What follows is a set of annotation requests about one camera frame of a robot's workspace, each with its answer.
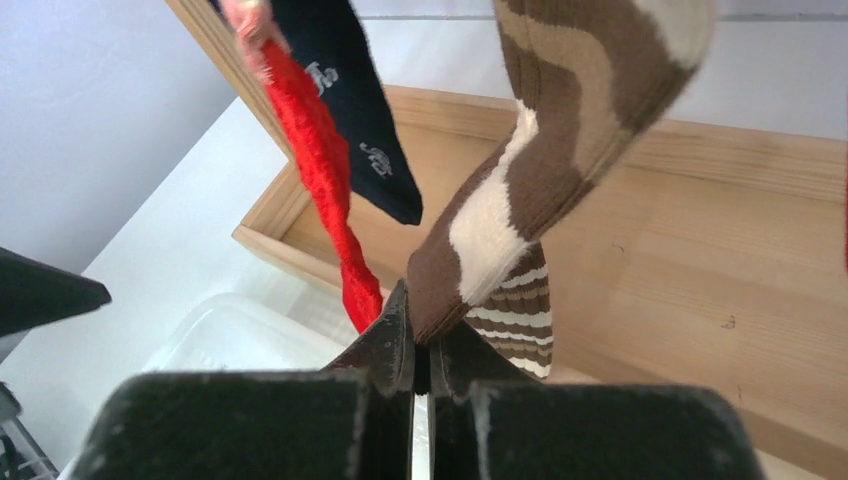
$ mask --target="white embroidered logo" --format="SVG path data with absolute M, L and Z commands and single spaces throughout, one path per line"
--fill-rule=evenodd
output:
M 318 87 L 319 97 L 324 94 L 324 89 L 332 87 L 334 83 L 339 81 L 339 72 L 335 68 L 326 68 L 322 72 L 318 62 L 310 63 L 304 70 L 312 77 L 312 81 Z
M 392 174 L 392 164 L 389 163 L 389 157 L 379 148 L 368 147 L 365 142 L 359 144 L 359 149 L 368 154 L 368 160 L 371 160 L 371 168 L 383 178 Z

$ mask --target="brown and white striped sock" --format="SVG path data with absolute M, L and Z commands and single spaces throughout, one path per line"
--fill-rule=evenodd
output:
M 713 0 L 493 0 L 518 102 L 510 137 L 471 174 L 407 268 L 415 339 L 486 301 L 680 94 Z
M 543 379 L 551 371 L 554 345 L 549 293 L 545 254 L 536 243 L 465 321 L 498 353 Z

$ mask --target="wooden tray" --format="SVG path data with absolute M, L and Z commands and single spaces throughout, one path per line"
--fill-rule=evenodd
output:
M 404 275 L 512 102 L 387 88 L 425 200 L 420 227 L 360 198 L 350 224 L 382 285 Z M 760 448 L 810 471 L 848 461 L 844 145 L 666 121 L 543 239 L 557 366 L 604 381 L 709 385 Z M 338 260 L 289 164 L 233 236 L 337 287 Z

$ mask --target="white table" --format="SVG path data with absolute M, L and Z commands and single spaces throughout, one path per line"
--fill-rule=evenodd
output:
M 490 21 L 366 27 L 385 83 L 510 96 Z M 709 63 L 671 116 L 845 138 L 844 45 L 847 23 L 723 24 Z M 280 312 L 299 305 L 302 318 L 289 316 L 300 321 L 335 312 L 345 324 L 337 299 L 230 238 L 285 162 L 236 100 L 84 272 L 106 284 L 112 305 L 33 331 L 0 365 L 0 379 L 24 405 L 24 423 L 58 467 L 79 450 L 115 387 L 216 293 L 245 293 Z

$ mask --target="black pointed object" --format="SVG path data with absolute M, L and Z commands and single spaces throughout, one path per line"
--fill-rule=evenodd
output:
M 0 248 L 0 337 L 97 310 L 102 284 Z
M 220 13 L 218 2 L 210 3 Z M 402 224 L 420 224 L 421 192 L 348 0 L 271 0 L 271 6 L 292 58 L 315 81 L 348 143 L 353 191 Z

